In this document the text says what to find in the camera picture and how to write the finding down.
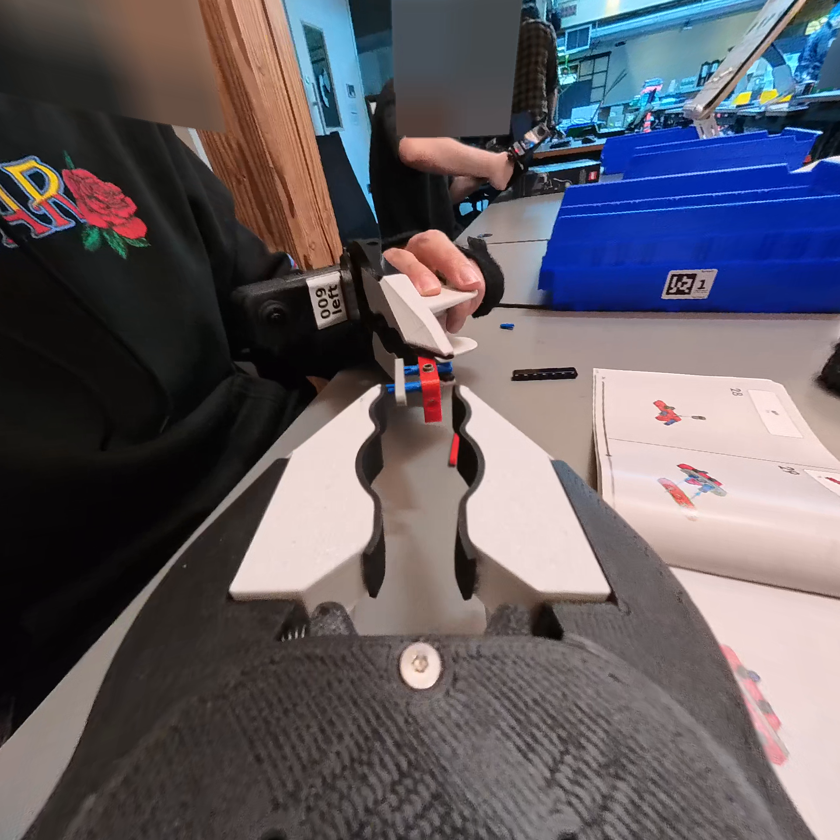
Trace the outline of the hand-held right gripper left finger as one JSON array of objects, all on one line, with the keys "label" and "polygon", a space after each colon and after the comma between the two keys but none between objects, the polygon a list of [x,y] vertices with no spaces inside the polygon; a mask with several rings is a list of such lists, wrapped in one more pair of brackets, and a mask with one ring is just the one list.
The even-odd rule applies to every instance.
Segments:
[{"label": "hand-held right gripper left finger", "polygon": [[281,460],[283,467],[228,593],[238,601],[336,602],[351,611],[385,578],[382,503],[386,390],[376,385]]}]

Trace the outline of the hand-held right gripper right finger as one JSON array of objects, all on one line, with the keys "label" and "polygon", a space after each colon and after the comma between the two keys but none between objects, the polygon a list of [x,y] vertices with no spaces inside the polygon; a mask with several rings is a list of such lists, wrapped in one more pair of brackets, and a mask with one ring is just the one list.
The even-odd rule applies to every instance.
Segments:
[{"label": "hand-held right gripper right finger", "polygon": [[452,394],[455,579],[487,610],[604,603],[612,593],[552,457],[464,385]]}]

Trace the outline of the red blue white toy assembly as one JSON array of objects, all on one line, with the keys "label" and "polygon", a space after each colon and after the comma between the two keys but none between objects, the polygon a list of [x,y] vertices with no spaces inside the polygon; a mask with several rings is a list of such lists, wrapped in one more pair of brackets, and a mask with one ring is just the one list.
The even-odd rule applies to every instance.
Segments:
[{"label": "red blue white toy assembly", "polygon": [[451,360],[418,358],[414,364],[395,359],[392,364],[392,383],[386,387],[396,405],[406,406],[408,397],[419,396],[426,424],[443,422],[443,385],[454,381]]}]

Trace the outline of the another person's forearm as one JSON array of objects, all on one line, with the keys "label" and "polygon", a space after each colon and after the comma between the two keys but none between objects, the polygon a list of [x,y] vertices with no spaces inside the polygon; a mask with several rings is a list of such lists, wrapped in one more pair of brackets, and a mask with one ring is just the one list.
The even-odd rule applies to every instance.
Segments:
[{"label": "another person's forearm", "polygon": [[506,152],[490,152],[457,140],[403,137],[398,154],[405,165],[429,174],[464,176],[503,191],[515,171]]}]

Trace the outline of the person's left hand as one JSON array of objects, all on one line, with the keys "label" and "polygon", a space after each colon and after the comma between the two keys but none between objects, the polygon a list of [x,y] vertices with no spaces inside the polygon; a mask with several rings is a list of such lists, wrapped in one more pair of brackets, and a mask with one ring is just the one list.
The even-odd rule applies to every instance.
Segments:
[{"label": "person's left hand", "polygon": [[486,283],[480,268],[441,231],[415,234],[404,245],[385,249],[383,258],[397,273],[408,277],[422,297],[439,295],[443,283],[474,294],[446,312],[449,333],[459,332],[483,302]]}]

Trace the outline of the black chair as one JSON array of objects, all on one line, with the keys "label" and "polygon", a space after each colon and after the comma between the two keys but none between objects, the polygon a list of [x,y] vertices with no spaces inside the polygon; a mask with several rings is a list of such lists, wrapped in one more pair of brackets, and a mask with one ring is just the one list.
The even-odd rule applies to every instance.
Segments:
[{"label": "black chair", "polygon": [[340,134],[316,137],[333,214],[343,245],[356,239],[378,239],[380,230],[363,195]]}]

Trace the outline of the white instruction booklet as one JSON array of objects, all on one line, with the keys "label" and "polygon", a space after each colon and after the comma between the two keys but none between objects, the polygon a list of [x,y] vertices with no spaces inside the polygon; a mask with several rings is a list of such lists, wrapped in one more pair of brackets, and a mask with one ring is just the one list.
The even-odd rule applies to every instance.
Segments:
[{"label": "white instruction booklet", "polygon": [[602,496],[716,636],[765,756],[838,838],[838,459],[782,384],[595,369]]}]

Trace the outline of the person's black hoodie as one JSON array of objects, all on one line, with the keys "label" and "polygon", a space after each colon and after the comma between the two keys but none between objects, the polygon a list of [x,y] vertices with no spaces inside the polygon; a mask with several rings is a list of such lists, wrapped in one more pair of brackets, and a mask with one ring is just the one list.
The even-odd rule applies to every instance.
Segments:
[{"label": "person's black hoodie", "polygon": [[233,293],[295,261],[173,127],[2,95],[7,740],[313,399],[358,324],[273,356]]}]

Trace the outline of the black toy set box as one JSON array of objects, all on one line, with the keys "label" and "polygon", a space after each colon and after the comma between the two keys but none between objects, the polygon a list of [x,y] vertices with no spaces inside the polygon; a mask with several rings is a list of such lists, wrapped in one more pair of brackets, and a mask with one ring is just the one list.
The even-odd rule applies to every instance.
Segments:
[{"label": "black toy set box", "polygon": [[596,160],[557,161],[530,167],[510,188],[512,198],[564,193],[571,186],[597,183],[602,172]]}]

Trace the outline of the blue storage bin with tag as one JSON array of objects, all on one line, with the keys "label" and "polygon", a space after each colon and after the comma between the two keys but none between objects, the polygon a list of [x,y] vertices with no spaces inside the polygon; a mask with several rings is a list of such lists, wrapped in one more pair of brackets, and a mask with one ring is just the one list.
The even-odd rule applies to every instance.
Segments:
[{"label": "blue storage bin with tag", "polygon": [[554,310],[838,313],[839,163],[571,186],[539,273]]}]

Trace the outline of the door with window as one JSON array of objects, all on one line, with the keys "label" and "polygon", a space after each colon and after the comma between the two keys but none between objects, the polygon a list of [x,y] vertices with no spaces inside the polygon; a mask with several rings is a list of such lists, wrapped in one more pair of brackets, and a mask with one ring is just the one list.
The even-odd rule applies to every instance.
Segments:
[{"label": "door with window", "polygon": [[313,93],[322,132],[338,132],[343,128],[343,121],[324,32],[322,28],[306,22],[301,23],[301,26],[311,66],[309,87]]}]

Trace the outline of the background shelves with clutter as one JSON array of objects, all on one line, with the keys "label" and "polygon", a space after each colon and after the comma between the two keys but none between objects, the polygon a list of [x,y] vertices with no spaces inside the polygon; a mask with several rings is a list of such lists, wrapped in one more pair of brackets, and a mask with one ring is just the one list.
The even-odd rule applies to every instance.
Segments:
[{"label": "background shelves with clutter", "polygon": [[[570,123],[584,105],[598,120],[645,130],[681,128],[683,108],[740,44],[764,2],[551,2],[557,29],[560,98],[556,118]],[[805,2],[722,101],[717,123],[741,133],[783,128],[838,130],[838,80],[822,69],[796,83],[802,55],[838,2]]]}]

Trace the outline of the tilted panel on stand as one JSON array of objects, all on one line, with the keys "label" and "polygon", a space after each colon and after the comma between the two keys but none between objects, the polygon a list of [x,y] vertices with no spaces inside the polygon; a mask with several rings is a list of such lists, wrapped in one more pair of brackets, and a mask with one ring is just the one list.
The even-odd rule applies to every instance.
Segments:
[{"label": "tilted panel on stand", "polygon": [[682,117],[696,127],[701,138],[715,136],[719,132],[716,122],[718,107],[805,4],[806,1],[766,2],[741,41],[728,53],[697,95],[684,105]]}]

